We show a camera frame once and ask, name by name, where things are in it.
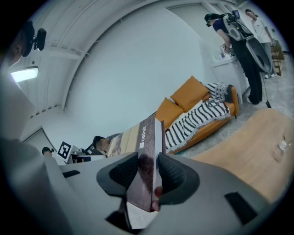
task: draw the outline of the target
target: black and white striped blanket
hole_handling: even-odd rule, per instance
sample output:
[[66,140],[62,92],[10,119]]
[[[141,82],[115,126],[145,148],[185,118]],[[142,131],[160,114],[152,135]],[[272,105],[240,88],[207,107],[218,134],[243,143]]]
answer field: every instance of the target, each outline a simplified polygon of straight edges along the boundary
[[199,108],[190,110],[184,118],[166,130],[167,153],[185,146],[203,126],[231,116],[228,106],[224,103],[227,87],[227,84],[211,84],[209,93],[212,98],[203,102]]
[[227,83],[208,83],[206,88],[209,90],[212,98],[225,101],[228,95],[228,86],[230,85]]

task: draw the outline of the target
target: white cabinet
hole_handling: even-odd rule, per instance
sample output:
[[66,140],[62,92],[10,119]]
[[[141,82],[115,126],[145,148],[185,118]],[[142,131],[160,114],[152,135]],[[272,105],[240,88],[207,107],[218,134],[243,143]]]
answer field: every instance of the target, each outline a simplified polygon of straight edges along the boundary
[[228,83],[236,87],[239,104],[242,104],[242,94],[249,87],[243,68],[236,57],[216,60],[212,69],[218,82]]

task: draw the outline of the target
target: orange cushion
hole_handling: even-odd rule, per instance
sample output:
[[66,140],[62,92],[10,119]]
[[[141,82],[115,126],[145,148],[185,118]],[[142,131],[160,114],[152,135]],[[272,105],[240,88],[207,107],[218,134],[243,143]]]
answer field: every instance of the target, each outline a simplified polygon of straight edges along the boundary
[[184,110],[189,111],[196,105],[207,93],[208,89],[197,79],[191,76],[172,96],[171,98]]
[[166,130],[183,112],[181,107],[165,98],[156,111],[155,117],[164,122],[164,130]]

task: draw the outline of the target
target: wooden table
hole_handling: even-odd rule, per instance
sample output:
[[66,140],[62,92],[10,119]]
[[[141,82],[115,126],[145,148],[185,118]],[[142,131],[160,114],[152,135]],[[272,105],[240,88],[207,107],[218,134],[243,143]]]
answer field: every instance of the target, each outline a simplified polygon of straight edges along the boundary
[[[279,148],[284,138],[292,143],[286,152]],[[294,170],[293,140],[292,119],[273,109],[261,109],[238,131],[193,160],[230,171],[272,203],[279,199]]]

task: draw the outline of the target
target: book cover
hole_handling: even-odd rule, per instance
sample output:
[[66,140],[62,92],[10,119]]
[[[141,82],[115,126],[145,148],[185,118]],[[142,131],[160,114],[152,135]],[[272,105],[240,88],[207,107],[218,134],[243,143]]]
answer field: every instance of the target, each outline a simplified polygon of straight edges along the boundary
[[115,157],[138,152],[138,172],[127,190],[127,201],[148,212],[152,211],[152,201],[156,200],[154,189],[161,185],[156,160],[162,151],[162,123],[153,114],[116,136],[111,141],[107,154],[108,157]]

